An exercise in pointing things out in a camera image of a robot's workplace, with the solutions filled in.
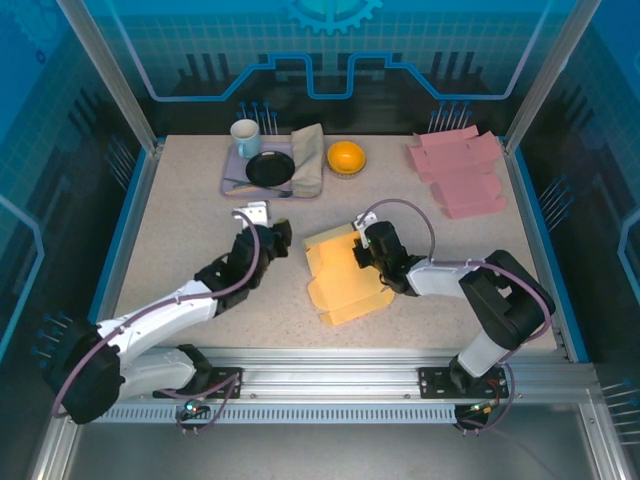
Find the yellow paper box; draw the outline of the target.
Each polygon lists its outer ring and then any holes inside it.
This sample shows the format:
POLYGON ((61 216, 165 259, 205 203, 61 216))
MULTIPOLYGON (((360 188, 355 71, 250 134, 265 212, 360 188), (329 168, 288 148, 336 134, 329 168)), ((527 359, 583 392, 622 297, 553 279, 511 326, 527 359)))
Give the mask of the yellow paper box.
POLYGON ((353 253, 359 239, 347 224, 303 240, 312 275, 308 293, 321 320, 331 326, 386 308, 395 297, 375 268, 359 267, 353 253))

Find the pink paper box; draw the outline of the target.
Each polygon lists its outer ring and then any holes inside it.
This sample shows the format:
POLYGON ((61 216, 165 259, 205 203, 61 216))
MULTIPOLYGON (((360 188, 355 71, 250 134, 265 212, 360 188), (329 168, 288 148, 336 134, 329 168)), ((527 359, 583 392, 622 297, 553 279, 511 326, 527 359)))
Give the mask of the pink paper box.
POLYGON ((497 164, 498 138, 475 126, 416 134, 406 147, 421 182, 429 186, 442 213, 451 220, 501 212, 507 205, 497 164))

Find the metal fork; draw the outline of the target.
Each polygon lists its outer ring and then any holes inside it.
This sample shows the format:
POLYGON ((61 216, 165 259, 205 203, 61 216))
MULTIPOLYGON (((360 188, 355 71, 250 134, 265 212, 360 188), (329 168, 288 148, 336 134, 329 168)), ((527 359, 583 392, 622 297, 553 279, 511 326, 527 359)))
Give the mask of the metal fork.
POLYGON ((229 191, 226 192, 227 195, 253 193, 272 193, 281 198, 289 198, 293 196, 293 192, 291 190, 283 190, 273 187, 262 187, 250 183, 235 184, 229 191))

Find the black plate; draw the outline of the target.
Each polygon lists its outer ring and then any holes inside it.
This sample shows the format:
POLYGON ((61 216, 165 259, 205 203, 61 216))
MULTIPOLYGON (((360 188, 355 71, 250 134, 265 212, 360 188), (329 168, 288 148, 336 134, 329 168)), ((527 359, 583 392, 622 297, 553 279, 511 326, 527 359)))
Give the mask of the black plate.
POLYGON ((280 151, 261 152, 249 160, 245 173, 259 187, 279 186, 289 181, 295 172, 293 159, 280 151))

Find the dark metal knife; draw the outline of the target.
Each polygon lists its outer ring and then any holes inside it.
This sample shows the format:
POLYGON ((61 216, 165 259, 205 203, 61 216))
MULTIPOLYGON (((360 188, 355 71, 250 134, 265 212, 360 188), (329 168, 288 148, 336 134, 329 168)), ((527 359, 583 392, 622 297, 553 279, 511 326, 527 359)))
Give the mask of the dark metal knife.
POLYGON ((236 189, 236 188, 254 188, 254 189, 262 189, 262 190, 280 192, 279 188, 274 188, 274 187, 269 187, 269 186, 259 186, 259 185, 256 185, 254 183, 248 182, 248 181, 243 181, 243 180, 238 180, 238 179, 233 179, 233 178, 227 178, 227 177, 224 177, 223 180, 227 181, 227 182, 231 182, 233 184, 233 188, 234 189, 236 189))

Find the lavender plastic tray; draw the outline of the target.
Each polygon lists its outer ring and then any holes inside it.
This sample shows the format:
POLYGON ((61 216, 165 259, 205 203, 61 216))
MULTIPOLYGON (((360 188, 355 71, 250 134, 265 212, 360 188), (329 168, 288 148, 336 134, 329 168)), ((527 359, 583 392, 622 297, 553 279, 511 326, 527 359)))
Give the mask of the lavender plastic tray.
MULTIPOLYGON (((290 142, 265 142, 262 144, 261 152, 266 151, 280 151, 286 153, 293 159, 292 146, 290 142)), ((223 178, 233 178, 243 181, 248 181, 248 178, 245 173, 245 168, 250 159, 241 158, 237 150, 234 146, 231 146, 227 155, 226 164, 223 170, 221 182, 220 182, 220 190, 224 196, 227 197, 237 197, 237 198, 245 198, 249 200, 268 200, 268 199, 285 199, 285 200, 294 200, 294 199, 302 199, 302 200, 312 200, 316 199, 320 196, 320 194, 314 198, 298 198, 298 197, 289 197, 289 198, 281 198, 277 197, 272 193, 253 193, 253 194, 238 194, 238 195, 227 195, 226 192, 229 191, 233 184, 231 182, 224 181, 223 178)), ((286 183, 274 186, 274 188, 279 188, 283 190, 291 190, 291 179, 286 183)))

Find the grey folded cloth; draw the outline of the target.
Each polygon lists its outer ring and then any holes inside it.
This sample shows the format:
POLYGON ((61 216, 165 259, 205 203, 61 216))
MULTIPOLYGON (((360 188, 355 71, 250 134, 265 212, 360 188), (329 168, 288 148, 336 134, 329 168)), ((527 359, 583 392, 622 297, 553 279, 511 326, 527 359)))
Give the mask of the grey folded cloth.
POLYGON ((291 177, 294 197, 314 198, 322 191, 324 132, 316 123, 291 133, 291 146, 295 165, 291 177))

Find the yellow bowl with patterned outside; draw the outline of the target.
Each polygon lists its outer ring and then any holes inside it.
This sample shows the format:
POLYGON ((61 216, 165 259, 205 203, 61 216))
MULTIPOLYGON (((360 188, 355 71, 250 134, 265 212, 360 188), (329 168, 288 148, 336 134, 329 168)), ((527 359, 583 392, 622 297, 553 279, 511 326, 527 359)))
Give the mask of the yellow bowl with patterned outside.
POLYGON ((351 141, 338 141, 327 151, 329 171, 343 179, 352 179, 366 167, 367 157, 364 150, 351 141))

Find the light blue mug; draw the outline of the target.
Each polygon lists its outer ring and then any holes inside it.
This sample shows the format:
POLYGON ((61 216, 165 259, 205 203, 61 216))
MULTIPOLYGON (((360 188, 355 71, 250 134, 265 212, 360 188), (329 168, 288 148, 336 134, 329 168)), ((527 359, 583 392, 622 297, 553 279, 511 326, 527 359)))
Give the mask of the light blue mug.
POLYGON ((230 135, 241 158, 251 159, 260 153, 260 128, 256 121, 251 119, 237 120, 231 125, 230 135))

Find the small lit connector module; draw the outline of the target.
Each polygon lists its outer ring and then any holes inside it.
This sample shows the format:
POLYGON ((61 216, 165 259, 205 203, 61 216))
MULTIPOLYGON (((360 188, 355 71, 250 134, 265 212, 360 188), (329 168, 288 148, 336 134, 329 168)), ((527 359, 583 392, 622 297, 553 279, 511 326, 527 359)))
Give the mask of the small lit connector module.
POLYGON ((463 406, 460 416, 463 418, 488 416, 494 409, 500 406, 500 401, 496 399, 486 400, 484 402, 463 406))
POLYGON ((194 398, 188 400, 179 414, 181 421, 203 418, 211 411, 203 399, 194 398))

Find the aluminium table side rail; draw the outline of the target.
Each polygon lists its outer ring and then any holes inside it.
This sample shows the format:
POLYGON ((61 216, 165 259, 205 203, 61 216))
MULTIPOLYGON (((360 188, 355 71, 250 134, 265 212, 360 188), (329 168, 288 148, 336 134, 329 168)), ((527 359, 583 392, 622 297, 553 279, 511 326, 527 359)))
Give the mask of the aluminium table side rail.
POLYGON ((551 295, 556 305, 553 315, 556 343, 567 361, 585 362, 588 356, 580 329, 521 149, 516 147, 512 152, 505 153, 505 163, 539 283, 551 295))
POLYGON ((163 147, 161 140, 155 153, 142 149, 138 156, 89 309, 90 323, 115 318, 163 147))

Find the aluminium mounting rail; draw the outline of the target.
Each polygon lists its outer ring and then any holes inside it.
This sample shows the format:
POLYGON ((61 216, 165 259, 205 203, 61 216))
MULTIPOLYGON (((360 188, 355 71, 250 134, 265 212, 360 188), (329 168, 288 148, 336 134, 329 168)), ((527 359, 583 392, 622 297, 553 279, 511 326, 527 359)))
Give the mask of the aluminium mounting rail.
MULTIPOLYGON (((416 403, 417 370, 446 367, 455 349, 202 348, 214 366, 244 370, 244 403, 416 403)), ((514 403, 579 404, 601 399, 594 367, 558 351, 520 351, 509 365, 514 403)))

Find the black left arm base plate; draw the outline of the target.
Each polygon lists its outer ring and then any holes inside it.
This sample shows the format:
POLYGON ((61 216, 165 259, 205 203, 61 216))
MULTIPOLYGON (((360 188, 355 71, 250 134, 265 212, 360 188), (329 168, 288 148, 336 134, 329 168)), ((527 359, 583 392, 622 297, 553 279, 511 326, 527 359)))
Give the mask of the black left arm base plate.
POLYGON ((185 387, 177 390, 157 390, 154 398, 171 399, 223 399, 230 394, 231 399, 238 399, 244 370, 239 367, 213 367, 205 372, 197 372, 185 387))

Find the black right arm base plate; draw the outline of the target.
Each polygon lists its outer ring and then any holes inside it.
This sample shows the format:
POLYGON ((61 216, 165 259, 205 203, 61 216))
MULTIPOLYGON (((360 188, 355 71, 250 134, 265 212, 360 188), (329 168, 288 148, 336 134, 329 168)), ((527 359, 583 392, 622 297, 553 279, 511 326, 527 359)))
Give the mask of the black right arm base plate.
POLYGON ((482 377, 463 377, 456 382, 448 367, 421 367, 417 370, 422 399, 507 399, 509 387, 503 367, 493 367, 482 377))

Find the aluminium frame post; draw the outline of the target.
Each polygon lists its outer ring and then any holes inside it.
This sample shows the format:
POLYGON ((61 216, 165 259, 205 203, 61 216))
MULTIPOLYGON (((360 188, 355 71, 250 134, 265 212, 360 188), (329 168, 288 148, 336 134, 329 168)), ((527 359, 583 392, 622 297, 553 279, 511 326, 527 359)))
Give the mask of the aluminium frame post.
POLYGON ((141 147, 154 155, 158 139, 83 0, 56 0, 141 147))
POLYGON ((601 2, 576 0, 504 137, 503 150, 506 156, 513 155, 520 145, 601 2))

